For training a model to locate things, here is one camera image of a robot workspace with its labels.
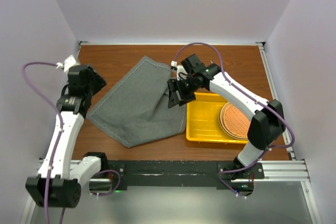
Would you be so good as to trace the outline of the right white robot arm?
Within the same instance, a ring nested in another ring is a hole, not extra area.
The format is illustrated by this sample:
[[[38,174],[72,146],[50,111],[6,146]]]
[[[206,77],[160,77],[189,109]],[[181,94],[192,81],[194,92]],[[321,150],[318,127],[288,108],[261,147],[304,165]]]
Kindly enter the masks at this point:
[[[167,82],[169,108],[194,101],[195,91],[205,88],[225,98],[247,117],[250,122],[247,144],[235,157],[233,168],[225,171],[246,178],[272,143],[289,128],[281,102],[261,98],[231,78],[223,65],[212,63],[206,66],[197,55],[187,57],[180,64],[172,61],[171,69],[176,78]]]

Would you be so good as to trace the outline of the grey cloth napkin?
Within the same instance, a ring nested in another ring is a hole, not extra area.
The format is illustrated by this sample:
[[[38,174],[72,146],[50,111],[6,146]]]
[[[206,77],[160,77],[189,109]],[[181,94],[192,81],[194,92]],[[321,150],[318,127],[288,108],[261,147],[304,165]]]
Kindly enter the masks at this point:
[[[184,132],[186,106],[168,107],[170,67],[144,56],[93,106],[87,119],[127,148]]]

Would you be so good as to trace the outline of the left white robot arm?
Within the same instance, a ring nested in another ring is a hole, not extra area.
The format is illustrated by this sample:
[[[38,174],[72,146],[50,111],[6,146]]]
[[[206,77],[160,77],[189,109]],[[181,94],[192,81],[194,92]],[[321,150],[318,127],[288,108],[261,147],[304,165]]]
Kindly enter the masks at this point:
[[[25,187],[39,207],[75,208],[82,189],[94,175],[103,178],[109,165],[104,153],[89,153],[71,168],[78,133],[91,106],[92,97],[105,80],[89,65],[66,69],[68,82],[57,103],[56,123],[47,155],[37,175],[28,177]]]

